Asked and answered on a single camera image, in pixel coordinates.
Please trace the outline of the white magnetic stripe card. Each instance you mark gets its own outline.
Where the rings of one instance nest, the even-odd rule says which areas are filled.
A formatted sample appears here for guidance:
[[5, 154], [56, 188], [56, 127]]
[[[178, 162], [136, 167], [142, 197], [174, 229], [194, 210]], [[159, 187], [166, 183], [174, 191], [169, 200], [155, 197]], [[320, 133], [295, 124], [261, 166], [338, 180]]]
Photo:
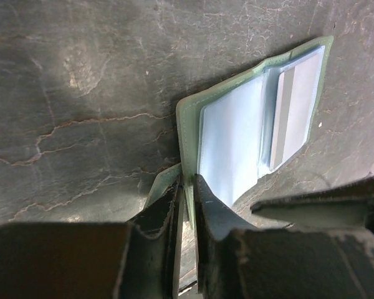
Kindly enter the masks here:
[[307, 141], [321, 63], [320, 54], [302, 58], [284, 67], [278, 77], [271, 171], [295, 155]]

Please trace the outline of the green card holder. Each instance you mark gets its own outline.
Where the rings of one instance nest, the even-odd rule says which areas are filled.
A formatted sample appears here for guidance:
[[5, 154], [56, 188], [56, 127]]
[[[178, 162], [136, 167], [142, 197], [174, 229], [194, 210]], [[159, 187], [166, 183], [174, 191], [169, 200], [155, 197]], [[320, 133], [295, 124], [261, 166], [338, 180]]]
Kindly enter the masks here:
[[278, 77], [297, 60], [322, 56], [308, 141], [332, 44], [331, 36], [315, 38], [180, 100], [176, 127], [181, 161], [156, 176], [146, 204], [157, 201], [171, 180], [182, 176], [189, 219], [194, 222], [195, 175], [201, 175], [213, 194], [231, 207], [260, 178], [278, 170], [269, 169]]

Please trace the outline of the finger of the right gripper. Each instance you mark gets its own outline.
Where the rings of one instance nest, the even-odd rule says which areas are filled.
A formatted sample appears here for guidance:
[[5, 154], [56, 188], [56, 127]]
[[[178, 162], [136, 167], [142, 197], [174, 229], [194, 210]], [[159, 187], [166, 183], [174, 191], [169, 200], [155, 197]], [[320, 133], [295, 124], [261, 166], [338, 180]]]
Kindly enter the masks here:
[[365, 227], [374, 232], [374, 176], [251, 206], [257, 216], [311, 227]]

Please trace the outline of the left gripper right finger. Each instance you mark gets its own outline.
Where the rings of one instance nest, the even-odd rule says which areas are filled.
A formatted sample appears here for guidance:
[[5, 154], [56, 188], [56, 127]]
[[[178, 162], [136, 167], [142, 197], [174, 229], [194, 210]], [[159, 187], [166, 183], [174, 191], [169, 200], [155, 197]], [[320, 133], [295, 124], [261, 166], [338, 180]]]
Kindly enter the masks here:
[[198, 290], [204, 298], [374, 298], [374, 232], [260, 229], [194, 178]]

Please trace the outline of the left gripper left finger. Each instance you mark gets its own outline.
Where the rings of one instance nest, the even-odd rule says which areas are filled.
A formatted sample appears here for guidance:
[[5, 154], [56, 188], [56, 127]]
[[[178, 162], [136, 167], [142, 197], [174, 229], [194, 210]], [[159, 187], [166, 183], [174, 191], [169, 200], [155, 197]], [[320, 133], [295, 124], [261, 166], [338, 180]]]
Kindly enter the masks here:
[[126, 222], [0, 226], [0, 298], [176, 298], [182, 187]]

